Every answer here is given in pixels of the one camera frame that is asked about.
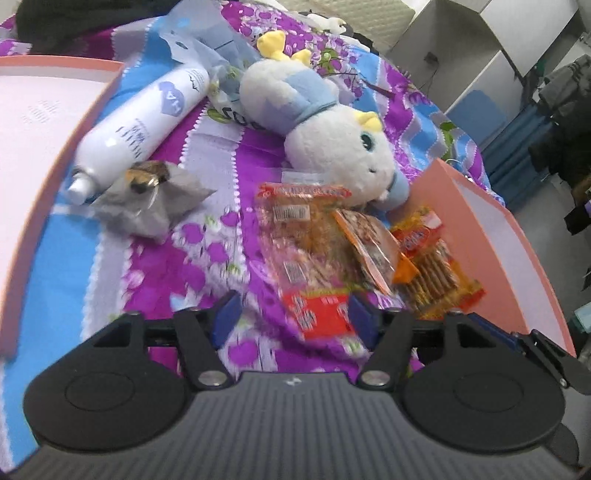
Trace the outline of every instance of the spray bottle cap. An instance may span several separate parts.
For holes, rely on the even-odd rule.
[[[82,205],[86,199],[96,193],[95,182],[84,172],[74,175],[74,181],[68,188],[68,198],[74,205]]]

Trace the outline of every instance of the grey floor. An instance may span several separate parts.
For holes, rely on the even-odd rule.
[[[591,288],[581,291],[583,277],[591,267],[591,232],[575,236],[568,232],[564,216],[573,207],[568,185],[553,177],[515,212],[567,320],[577,308],[591,301]]]

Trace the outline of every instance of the bed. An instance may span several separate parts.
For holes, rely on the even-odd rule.
[[[396,161],[410,182],[434,159],[453,158],[478,186],[495,195],[476,144],[383,59],[313,31],[273,7],[222,0],[220,8],[230,25],[253,43],[260,33],[279,27],[288,31],[291,44],[312,47],[315,68],[341,74],[355,94],[356,108],[380,113]],[[175,65],[158,35],[161,21],[150,18],[87,35],[64,52],[125,63],[119,90],[103,117]],[[11,22],[2,26],[10,28]],[[24,44],[0,40],[0,55],[27,51]],[[388,94],[368,88],[361,78]],[[22,412],[27,384],[125,310],[140,310],[147,319],[164,318],[185,307],[207,308],[230,288],[238,290],[243,316],[220,350],[235,375],[244,370],[343,371],[352,379],[367,357],[355,338],[302,343],[278,304],[261,258],[252,202],[260,182],[280,179],[281,138],[220,121],[205,100],[153,158],[182,164],[216,193],[165,243],[155,244],[117,236],[103,229],[88,207],[70,206],[62,193],[64,179],[31,268],[18,355],[0,364],[4,471],[35,448]],[[380,307],[392,306],[393,301],[374,298]],[[176,366],[174,351],[152,355]]]

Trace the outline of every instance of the white spray bottle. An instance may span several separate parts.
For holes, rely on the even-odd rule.
[[[108,189],[134,163],[149,159],[208,88],[204,67],[183,64],[98,123],[76,150],[70,201],[81,205]]]

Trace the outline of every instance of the bottle label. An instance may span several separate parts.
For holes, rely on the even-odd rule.
[[[161,112],[164,115],[179,116],[185,104],[183,93],[173,82],[160,82],[158,88],[162,92]]]
[[[119,127],[115,132],[123,138],[136,160],[143,156],[143,143],[150,137],[150,133],[138,118],[134,119],[130,127]]]
[[[191,80],[191,88],[196,92],[202,92],[205,87],[206,78],[201,70],[188,70],[189,79]]]

